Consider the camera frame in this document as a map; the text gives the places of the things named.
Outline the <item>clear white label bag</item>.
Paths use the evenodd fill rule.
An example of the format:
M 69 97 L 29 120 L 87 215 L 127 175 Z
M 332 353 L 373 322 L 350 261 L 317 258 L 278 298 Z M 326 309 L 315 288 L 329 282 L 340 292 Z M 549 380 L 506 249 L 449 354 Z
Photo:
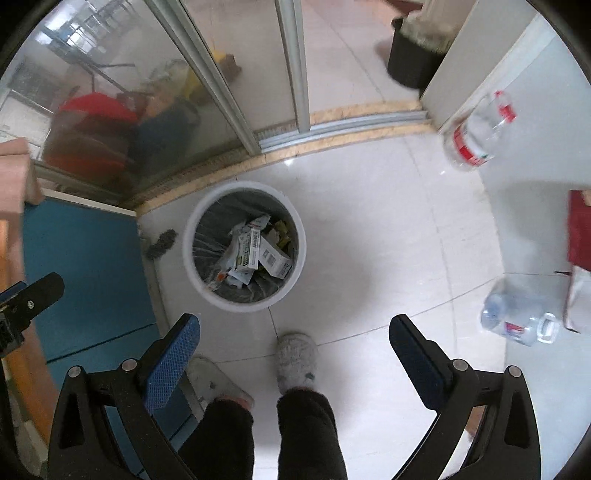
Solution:
M 238 271 L 235 267 L 236 251 L 228 248 L 211 267 L 206 276 L 205 285 L 211 291 L 217 290 L 223 283 L 242 289 L 243 285 L 249 285 L 254 271 L 252 269 Z

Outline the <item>green white medicine box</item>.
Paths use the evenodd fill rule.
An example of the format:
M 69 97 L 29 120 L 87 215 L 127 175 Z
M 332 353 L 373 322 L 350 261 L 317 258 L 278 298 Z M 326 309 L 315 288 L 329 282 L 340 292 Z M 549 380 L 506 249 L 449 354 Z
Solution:
M 262 237 L 262 232 L 259 229 L 247 229 L 238 234 L 236 271 L 256 270 L 259 267 L 260 237 Z

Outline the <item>long white pink toothpaste box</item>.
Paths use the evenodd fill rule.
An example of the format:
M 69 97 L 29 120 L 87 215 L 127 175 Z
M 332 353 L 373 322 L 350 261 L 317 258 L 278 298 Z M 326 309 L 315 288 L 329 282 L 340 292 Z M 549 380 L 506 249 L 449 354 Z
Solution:
M 264 237 L 260 239 L 259 263 L 270 276 L 280 280 L 286 278 L 293 267 L 293 260 Z

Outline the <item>red white snack bag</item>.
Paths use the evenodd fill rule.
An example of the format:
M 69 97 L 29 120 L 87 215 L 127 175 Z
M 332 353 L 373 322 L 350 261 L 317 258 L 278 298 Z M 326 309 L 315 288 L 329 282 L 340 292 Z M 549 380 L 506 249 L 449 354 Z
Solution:
M 231 229 L 231 234 L 239 234 L 245 232 L 247 229 L 266 229 L 266 225 L 270 222 L 270 215 L 262 215 L 250 221 L 243 221 L 235 225 Z

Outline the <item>white round trash bin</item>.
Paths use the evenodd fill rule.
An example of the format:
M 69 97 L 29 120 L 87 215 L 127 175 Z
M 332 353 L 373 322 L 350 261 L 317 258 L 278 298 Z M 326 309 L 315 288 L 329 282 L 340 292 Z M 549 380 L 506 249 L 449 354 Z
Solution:
M 273 187 L 235 181 L 198 201 L 187 221 L 182 258 L 208 303 L 232 313 L 273 306 L 296 285 L 307 256 L 304 225 Z

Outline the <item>grey fluffy left slipper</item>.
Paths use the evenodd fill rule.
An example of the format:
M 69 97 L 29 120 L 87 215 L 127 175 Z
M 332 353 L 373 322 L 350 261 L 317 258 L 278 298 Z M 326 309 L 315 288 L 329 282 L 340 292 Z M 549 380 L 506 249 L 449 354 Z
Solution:
M 211 404 L 215 400 L 228 400 L 250 411 L 254 400 L 238 387 L 211 360 L 195 356 L 187 364 L 186 375 L 199 402 Z

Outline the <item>grey fluffy slipper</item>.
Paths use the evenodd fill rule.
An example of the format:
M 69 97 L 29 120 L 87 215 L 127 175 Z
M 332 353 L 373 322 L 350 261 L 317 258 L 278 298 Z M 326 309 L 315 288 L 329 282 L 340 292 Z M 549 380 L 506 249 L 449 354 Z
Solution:
M 291 390 L 315 390 L 318 347 L 310 336 L 287 333 L 276 345 L 276 382 L 281 395 Z
M 250 411 L 254 400 L 238 387 L 211 360 L 195 356 L 187 364 L 186 375 L 199 402 L 211 404 L 215 400 L 228 400 Z

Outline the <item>blue cabinet door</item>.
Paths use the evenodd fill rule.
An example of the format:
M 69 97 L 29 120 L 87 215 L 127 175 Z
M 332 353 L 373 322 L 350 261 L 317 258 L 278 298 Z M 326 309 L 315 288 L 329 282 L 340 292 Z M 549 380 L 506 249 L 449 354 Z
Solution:
M 26 207 L 23 245 L 29 281 L 65 284 L 35 321 L 47 363 L 111 369 L 157 339 L 134 218 L 47 199 Z

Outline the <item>small clear water bottle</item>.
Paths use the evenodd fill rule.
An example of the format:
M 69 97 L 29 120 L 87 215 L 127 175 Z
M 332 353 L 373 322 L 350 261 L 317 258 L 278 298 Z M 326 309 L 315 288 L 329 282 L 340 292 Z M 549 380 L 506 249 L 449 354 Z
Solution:
M 499 280 L 486 297 L 480 323 L 485 330 L 525 346 L 552 344 L 561 328 L 539 296 L 508 277 Z

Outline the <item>person's black trouser legs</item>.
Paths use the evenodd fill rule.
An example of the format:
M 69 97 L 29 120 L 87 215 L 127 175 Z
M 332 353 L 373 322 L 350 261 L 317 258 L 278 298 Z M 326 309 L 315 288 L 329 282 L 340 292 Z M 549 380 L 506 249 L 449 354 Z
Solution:
M 346 479 L 335 413 L 328 398 L 291 389 L 256 413 L 216 398 L 178 450 L 197 479 L 252 479 L 276 462 L 278 479 Z

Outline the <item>green white checkered tablecloth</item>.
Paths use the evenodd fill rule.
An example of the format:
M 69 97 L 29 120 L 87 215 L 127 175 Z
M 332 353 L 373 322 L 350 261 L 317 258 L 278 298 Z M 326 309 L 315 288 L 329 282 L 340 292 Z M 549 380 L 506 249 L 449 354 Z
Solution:
M 44 200 L 26 139 L 1 144 L 0 181 L 1 219 L 19 229 L 25 204 L 37 206 Z

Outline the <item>grey fluffy right slipper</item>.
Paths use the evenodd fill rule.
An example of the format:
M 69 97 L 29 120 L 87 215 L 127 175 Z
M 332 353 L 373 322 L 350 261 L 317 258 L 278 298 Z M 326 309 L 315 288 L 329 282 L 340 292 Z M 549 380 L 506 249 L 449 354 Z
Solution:
M 281 395 L 291 390 L 315 390 L 318 347 L 310 336 L 287 333 L 276 345 L 276 382 Z

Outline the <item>glass sliding door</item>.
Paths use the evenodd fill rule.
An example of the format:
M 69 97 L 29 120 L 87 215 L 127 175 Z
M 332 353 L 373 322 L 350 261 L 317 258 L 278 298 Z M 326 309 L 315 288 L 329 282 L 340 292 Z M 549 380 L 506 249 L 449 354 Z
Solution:
M 332 135 L 424 122 L 385 1 L 5 1 L 1 138 L 120 200 Z

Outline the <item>clear bottle red label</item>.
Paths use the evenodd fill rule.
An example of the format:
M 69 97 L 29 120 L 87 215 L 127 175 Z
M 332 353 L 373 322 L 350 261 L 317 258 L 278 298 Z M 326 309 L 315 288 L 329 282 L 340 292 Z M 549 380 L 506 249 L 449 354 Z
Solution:
M 444 135 L 444 149 L 454 166 L 473 170 L 483 166 L 506 146 L 517 114 L 504 90 L 484 96 L 462 120 Z

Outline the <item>black plant pot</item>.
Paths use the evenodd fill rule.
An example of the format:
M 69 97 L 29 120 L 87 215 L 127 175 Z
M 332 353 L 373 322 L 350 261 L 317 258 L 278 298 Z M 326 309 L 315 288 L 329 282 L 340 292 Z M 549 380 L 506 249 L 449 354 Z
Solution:
M 388 59 L 390 77 L 423 93 L 450 50 L 459 29 L 435 22 L 420 12 L 392 22 L 394 37 Z

